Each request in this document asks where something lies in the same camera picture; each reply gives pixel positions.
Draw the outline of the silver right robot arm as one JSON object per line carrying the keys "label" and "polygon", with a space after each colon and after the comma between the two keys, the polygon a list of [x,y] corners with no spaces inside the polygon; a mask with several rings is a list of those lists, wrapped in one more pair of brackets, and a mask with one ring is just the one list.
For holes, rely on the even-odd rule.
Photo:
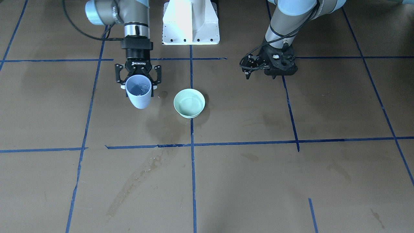
{"label": "silver right robot arm", "polygon": [[150,94],[161,83],[161,66],[151,65],[149,1],[147,0],[89,0],[85,13],[94,25],[123,25],[124,37],[120,46],[125,50],[125,64],[115,64],[116,82],[125,87],[133,75],[143,75],[150,81]]}

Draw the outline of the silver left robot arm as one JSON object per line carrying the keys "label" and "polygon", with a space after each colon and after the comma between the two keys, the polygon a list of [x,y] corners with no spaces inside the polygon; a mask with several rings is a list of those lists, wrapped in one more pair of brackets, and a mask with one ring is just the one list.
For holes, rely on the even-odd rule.
{"label": "silver left robot arm", "polygon": [[262,70],[273,79],[294,75],[293,41],[298,32],[311,20],[341,8],[344,0],[273,0],[276,8],[262,44],[247,53],[239,62],[246,79]]}

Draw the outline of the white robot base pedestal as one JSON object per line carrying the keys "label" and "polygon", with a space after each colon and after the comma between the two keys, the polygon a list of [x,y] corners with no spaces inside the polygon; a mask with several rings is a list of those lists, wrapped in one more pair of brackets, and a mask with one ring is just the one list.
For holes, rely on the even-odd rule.
{"label": "white robot base pedestal", "polygon": [[220,42],[215,0],[170,0],[164,3],[164,45],[216,45]]}

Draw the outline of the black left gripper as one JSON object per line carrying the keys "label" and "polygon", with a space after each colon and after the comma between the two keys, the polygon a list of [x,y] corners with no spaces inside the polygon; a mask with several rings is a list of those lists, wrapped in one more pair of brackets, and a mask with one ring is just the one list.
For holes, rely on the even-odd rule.
{"label": "black left gripper", "polygon": [[[285,44],[281,49],[265,45],[260,49],[259,57],[264,60],[265,66],[268,67],[264,69],[264,74],[272,76],[272,79],[276,76],[294,75],[298,71],[292,45]],[[239,62],[239,66],[247,80],[249,80],[251,73],[258,66],[257,58],[257,56],[249,54],[244,56]]]}

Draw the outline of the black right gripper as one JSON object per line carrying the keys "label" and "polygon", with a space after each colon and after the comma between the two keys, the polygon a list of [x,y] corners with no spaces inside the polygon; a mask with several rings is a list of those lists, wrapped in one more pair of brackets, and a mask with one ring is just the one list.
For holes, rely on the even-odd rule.
{"label": "black right gripper", "polygon": [[[161,65],[154,65],[152,67],[150,62],[150,51],[153,50],[153,43],[149,38],[124,38],[121,41],[121,48],[125,50],[126,62],[125,68],[128,71],[127,77],[133,75],[144,75],[149,78],[149,72],[153,68],[157,74],[156,80],[151,81],[151,97],[154,97],[154,90],[158,84],[162,82],[162,67]],[[121,79],[121,71],[124,65],[115,64],[115,81],[120,85],[120,88],[125,90],[126,80]]]}

